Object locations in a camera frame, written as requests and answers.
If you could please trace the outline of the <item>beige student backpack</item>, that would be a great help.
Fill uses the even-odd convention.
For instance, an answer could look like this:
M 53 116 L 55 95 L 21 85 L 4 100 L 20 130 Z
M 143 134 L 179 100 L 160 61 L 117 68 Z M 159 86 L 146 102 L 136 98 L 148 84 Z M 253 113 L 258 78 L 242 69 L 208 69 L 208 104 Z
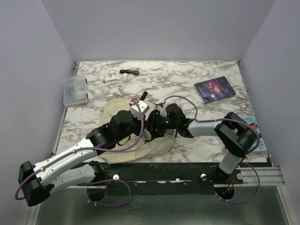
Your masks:
M 120 110 L 129 110 L 130 100 L 119 98 L 111 100 L 104 106 L 101 124 L 104 125 L 110 122 L 112 116 L 116 115 Z M 167 153 L 175 143 L 175 133 L 173 130 L 167 130 L 162 136 L 151 140 L 151 135 L 147 130 L 144 130 L 139 142 L 132 148 L 121 152 L 104 152 L 99 156 L 108 164 L 118 164 L 133 162 L 140 159 L 153 158 Z

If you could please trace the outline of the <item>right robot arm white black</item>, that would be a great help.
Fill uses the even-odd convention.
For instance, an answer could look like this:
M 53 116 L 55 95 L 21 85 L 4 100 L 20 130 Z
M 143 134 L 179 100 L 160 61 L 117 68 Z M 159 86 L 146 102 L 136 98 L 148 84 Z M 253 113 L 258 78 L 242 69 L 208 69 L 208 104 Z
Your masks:
M 187 118 L 177 104 L 159 104 L 146 120 L 146 130 L 152 139 L 162 137 L 167 130 L 174 130 L 184 138 L 218 137 L 227 148 L 215 173 L 217 181 L 222 184 L 233 178 L 232 172 L 243 161 L 253 144 L 260 141 L 256 130 L 233 112 L 220 119 L 197 121 Z

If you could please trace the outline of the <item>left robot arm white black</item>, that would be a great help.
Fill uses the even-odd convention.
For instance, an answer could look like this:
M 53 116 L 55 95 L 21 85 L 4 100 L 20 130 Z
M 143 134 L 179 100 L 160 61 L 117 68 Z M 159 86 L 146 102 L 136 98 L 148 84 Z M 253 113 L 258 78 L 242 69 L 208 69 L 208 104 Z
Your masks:
M 75 146 L 61 154 L 36 164 L 30 161 L 22 163 L 15 199 L 25 200 L 29 207 L 42 203 L 55 188 L 52 181 L 64 172 L 104 152 L 116 152 L 116 145 L 131 134 L 137 135 L 140 139 L 144 130 L 144 118 L 144 112 L 140 108 L 121 110 L 110 122 L 93 129 Z

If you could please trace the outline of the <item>dark purple book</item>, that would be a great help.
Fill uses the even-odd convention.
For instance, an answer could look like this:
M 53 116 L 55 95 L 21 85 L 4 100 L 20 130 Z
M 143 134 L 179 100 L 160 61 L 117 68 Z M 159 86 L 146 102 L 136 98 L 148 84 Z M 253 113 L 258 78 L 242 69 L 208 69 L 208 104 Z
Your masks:
M 236 95 L 235 90 L 225 76 L 194 84 L 204 104 L 216 102 Z

